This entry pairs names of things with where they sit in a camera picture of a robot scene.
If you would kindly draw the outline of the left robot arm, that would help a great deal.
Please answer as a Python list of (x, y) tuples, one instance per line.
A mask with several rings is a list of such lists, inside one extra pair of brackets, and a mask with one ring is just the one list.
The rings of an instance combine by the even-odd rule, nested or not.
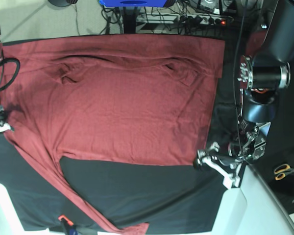
[(197, 151), (194, 165), (223, 177), (226, 189), (240, 186), (240, 171), (264, 155), (280, 92), (291, 81), (294, 59), (294, 0), (277, 2), (265, 39), (253, 55), (234, 57), (235, 131), (225, 143), (212, 142)]

